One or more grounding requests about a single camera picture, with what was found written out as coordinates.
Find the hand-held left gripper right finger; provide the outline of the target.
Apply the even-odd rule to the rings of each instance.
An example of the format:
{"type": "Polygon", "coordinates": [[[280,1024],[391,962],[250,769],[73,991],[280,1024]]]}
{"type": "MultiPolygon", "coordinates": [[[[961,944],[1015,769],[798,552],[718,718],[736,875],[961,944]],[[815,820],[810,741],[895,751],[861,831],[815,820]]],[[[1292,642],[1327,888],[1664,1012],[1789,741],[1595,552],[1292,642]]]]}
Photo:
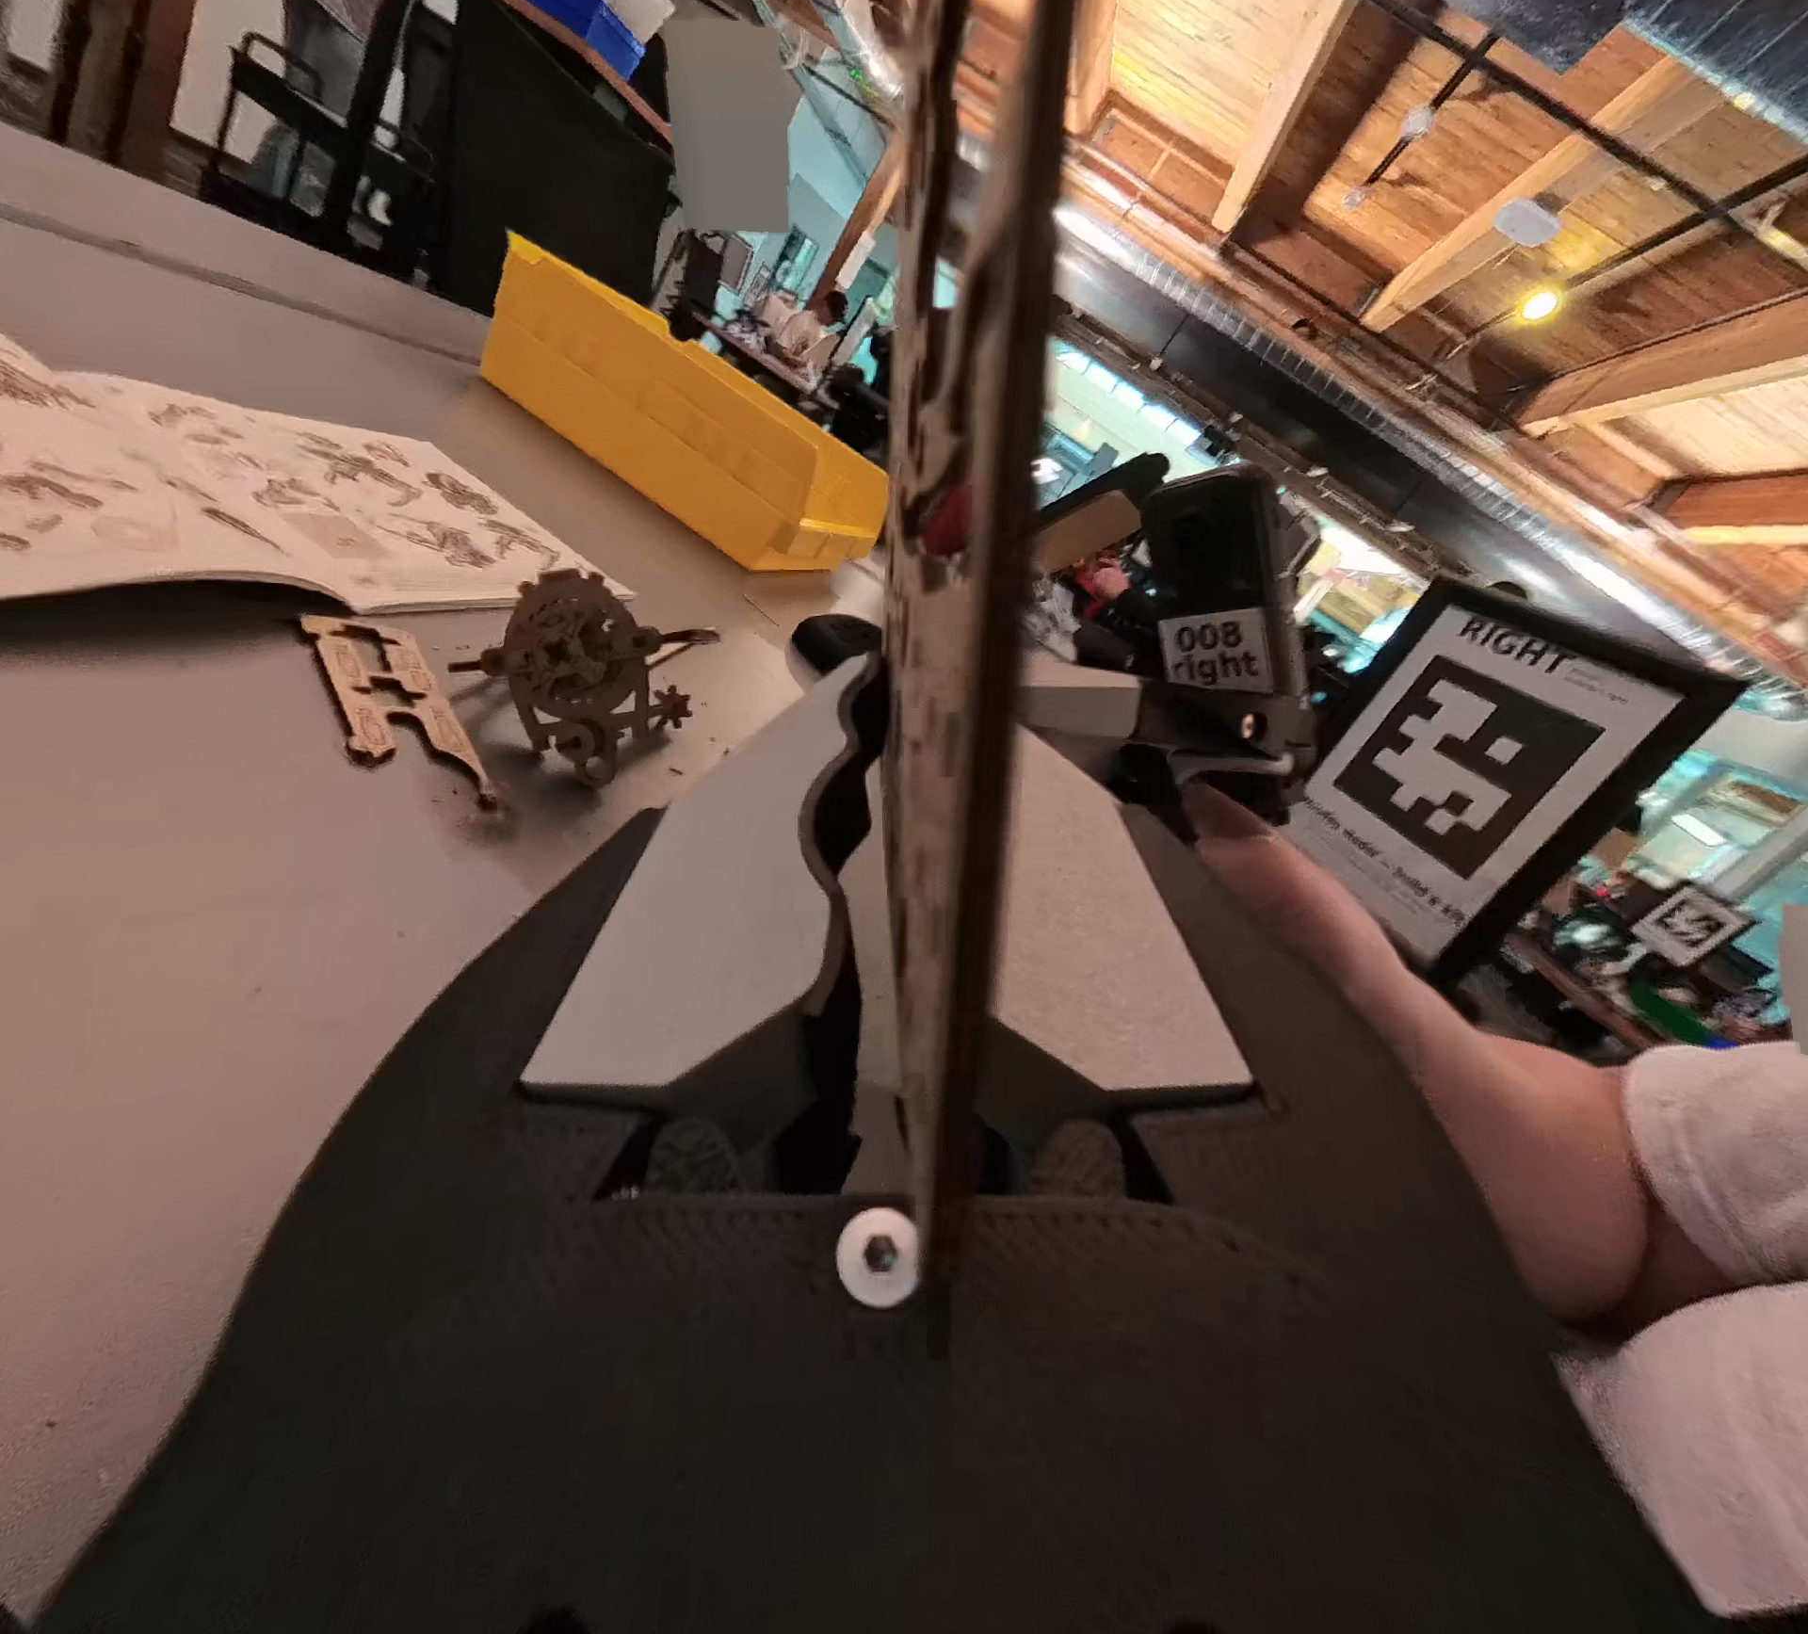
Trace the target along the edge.
{"type": "Polygon", "coordinates": [[[1104,1095],[1253,1085],[1121,798],[1015,734],[993,1024],[1104,1095]]]}

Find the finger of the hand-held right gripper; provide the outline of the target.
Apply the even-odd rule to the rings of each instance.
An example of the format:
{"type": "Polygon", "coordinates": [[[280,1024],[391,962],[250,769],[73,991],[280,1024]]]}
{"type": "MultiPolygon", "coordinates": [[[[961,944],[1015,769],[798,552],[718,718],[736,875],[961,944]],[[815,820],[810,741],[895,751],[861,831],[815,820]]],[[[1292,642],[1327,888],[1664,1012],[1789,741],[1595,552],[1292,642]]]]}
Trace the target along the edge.
{"type": "Polygon", "coordinates": [[[1132,741],[1142,684],[1132,676],[1080,671],[1029,653],[1018,671],[1018,722],[1035,735],[1132,741]]]}

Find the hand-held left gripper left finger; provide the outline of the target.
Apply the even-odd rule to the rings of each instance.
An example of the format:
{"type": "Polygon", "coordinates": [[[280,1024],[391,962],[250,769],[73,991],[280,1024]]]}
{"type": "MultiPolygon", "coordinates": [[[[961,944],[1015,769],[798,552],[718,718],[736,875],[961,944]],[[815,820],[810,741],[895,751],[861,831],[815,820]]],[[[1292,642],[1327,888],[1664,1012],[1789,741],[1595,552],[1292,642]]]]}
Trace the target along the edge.
{"type": "Polygon", "coordinates": [[[818,1012],[872,838],[883,653],[815,681],[655,825],[552,1010],[525,1092],[674,1092],[747,1032],[818,1012]]]}

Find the laser-cut wooden parts sheet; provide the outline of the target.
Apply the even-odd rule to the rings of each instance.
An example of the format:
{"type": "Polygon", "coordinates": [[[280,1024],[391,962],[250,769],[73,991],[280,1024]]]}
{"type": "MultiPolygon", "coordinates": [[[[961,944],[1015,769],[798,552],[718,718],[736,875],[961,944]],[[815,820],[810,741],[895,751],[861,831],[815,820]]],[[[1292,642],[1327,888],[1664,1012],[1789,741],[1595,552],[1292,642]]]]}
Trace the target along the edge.
{"type": "Polygon", "coordinates": [[[936,264],[961,165],[970,0],[917,0],[904,87],[900,278],[890,336],[890,512],[883,751],[890,997],[909,1165],[917,1288],[938,1357],[953,1262],[981,1192],[981,1059],[990,1032],[1015,699],[1032,582],[1032,449],[1047,408],[1068,79],[1080,0],[1032,0],[993,112],[961,295],[936,264]]]}

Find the person's right forearm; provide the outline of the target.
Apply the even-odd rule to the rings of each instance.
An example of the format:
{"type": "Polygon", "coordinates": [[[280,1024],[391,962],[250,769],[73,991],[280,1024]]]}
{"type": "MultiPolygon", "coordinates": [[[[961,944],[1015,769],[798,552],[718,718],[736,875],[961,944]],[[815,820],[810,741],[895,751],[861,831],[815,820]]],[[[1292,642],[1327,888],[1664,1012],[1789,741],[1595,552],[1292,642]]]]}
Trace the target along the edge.
{"type": "Polygon", "coordinates": [[[1417,1083],[1532,1301],[1562,1322],[1625,1311],[1642,1275],[1652,1197],[1619,1083],[1565,1053],[1478,1032],[1367,915],[1322,935],[1322,969],[1417,1083]]]}

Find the wooden gear model assembly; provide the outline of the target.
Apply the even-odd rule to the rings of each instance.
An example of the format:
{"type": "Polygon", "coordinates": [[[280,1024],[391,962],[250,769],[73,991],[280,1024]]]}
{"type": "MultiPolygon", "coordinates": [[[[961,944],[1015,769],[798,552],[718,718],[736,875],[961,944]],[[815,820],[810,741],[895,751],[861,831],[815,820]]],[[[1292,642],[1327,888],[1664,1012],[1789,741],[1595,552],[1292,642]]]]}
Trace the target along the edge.
{"type": "Polygon", "coordinates": [[[655,671],[718,642],[711,627],[651,628],[604,576],[561,567],[525,582],[503,642],[449,658],[448,676],[500,681],[530,748],[604,792],[628,741],[664,735],[692,713],[681,687],[655,687],[655,671]]]}

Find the person's right hand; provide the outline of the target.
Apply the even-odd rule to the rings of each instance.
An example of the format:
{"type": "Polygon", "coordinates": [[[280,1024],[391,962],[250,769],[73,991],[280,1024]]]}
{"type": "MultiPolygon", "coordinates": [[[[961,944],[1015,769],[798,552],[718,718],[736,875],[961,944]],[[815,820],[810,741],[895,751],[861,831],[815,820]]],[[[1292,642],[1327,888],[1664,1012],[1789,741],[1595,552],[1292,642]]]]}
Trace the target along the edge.
{"type": "Polygon", "coordinates": [[[1379,923],[1276,825],[1203,781],[1181,792],[1181,809],[1210,876],[1354,1010],[1367,1020],[1406,1020],[1435,1003],[1379,923]]]}

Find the black framed panel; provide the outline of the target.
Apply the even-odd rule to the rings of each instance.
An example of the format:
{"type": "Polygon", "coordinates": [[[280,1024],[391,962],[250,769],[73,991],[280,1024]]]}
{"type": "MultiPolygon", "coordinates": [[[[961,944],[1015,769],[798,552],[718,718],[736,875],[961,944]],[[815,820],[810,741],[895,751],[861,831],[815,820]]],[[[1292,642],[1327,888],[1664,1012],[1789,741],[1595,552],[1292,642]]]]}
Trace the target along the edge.
{"type": "Polygon", "coordinates": [[[1097,552],[1138,540],[1142,500],[1167,479],[1167,455],[1142,449],[1035,508],[1032,570],[1057,576],[1097,552]]]}

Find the black textured oblong pad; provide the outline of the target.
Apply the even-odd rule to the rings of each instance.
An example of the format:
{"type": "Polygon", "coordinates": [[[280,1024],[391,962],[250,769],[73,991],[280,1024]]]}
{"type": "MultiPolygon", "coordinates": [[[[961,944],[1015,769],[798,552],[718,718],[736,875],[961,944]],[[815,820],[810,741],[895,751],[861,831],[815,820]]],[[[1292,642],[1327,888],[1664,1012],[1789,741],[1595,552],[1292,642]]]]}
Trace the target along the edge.
{"type": "Polygon", "coordinates": [[[868,653],[883,653],[883,627],[847,613],[815,613],[791,628],[783,671],[795,684],[815,684],[868,653]]]}

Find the flat slotted wooden part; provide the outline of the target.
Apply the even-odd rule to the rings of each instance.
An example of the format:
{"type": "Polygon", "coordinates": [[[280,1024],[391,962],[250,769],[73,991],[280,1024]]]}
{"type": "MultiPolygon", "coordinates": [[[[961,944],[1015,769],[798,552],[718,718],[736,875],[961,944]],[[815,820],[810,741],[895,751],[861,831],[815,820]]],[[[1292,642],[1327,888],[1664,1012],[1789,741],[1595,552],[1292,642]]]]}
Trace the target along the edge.
{"type": "Polygon", "coordinates": [[[503,792],[440,694],[417,636],[314,613],[296,627],[335,699],[345,755],[354,767],[387,767],[398,755],[398,727],[410,727],[438,759],[463,769],[485,814],[503,809],[503,792]]]}

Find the yellow plastic bin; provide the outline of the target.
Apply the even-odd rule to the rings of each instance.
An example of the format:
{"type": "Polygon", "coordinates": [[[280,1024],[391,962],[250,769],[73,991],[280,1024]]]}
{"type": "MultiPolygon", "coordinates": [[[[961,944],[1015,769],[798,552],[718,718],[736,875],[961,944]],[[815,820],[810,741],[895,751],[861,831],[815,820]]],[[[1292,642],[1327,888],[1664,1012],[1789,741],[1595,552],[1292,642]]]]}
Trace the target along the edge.
{"type": "Polygon", "coordinates": [[[747,570],[830,570],[887,527],[883,464],[517,233],[481,378],[747,570]]]}

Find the small black-and-white marker tag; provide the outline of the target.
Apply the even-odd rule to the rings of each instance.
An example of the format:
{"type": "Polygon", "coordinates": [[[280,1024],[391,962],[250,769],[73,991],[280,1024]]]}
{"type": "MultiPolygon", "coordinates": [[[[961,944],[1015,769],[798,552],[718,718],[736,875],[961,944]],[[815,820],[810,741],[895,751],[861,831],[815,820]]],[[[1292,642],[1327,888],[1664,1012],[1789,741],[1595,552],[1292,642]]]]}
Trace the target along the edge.
{"type": "Polygon", "coordinates": [[[1747,935],[1754,915],[1713,888],[1679,882],[1625,935],[1674,969],[1695,969],[1704,955],[1747,935]]]}

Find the illustrated instruction booklet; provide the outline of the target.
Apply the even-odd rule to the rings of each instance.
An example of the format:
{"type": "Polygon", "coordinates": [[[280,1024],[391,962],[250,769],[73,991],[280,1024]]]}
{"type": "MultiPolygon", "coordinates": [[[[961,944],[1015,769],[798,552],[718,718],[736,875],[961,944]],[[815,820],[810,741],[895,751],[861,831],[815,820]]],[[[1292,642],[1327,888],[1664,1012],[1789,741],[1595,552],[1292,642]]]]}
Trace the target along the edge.
{"type": "Polygon", "coordinates": [[[0,603],[257,582],[359,618],[591,570],[440,444],[59,373],[0,346],[0,603]]]}

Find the blue plastic bin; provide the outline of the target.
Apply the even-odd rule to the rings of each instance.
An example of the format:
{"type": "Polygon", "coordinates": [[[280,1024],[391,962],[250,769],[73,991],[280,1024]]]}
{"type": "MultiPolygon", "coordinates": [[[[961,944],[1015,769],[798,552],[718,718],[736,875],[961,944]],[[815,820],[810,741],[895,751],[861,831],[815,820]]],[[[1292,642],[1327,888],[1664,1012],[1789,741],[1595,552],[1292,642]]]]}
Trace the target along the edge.
{"type": "Polygon", "coordinates": [[[645,37],[604,0],[530,0],[561,30],[572,30],[586,50],[604,56],[615,79],[634,79],[645,61],[645,37]]]}

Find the black metal cart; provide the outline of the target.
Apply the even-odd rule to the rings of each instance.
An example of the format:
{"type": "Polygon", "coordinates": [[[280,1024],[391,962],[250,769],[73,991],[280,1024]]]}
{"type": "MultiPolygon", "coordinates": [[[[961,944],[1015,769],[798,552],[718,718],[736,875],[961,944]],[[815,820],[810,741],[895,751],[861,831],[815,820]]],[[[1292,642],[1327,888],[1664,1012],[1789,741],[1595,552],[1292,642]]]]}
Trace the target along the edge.
{"type": "Polygon", "coordinates": [[[228,99],[199,176],[199,198],[289,242],[349,258],[398,281],[417,278],[421,218],[438,198],[438,161],[398,123],[375,123],[359,151],[349,211],[328,230],[328,185],[349,155],[349,127],[320,101],[320,79],[284,50],[242,36],[228,56],[228,99]]]}

